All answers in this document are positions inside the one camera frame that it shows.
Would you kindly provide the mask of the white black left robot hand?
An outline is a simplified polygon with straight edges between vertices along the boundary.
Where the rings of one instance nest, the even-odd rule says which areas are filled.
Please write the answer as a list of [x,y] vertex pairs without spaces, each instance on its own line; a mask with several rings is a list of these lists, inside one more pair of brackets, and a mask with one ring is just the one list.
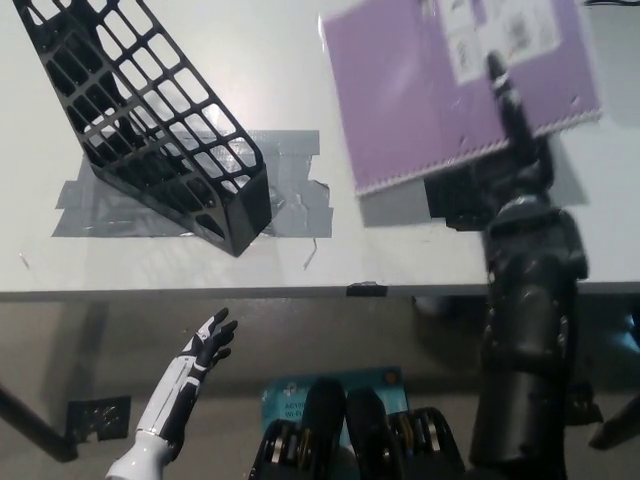
[[237,321],[223,308],[210,317],[173,358],[140,418],[137,430],[175,445],[184,439],[200,389],[208,373],[231,354]]

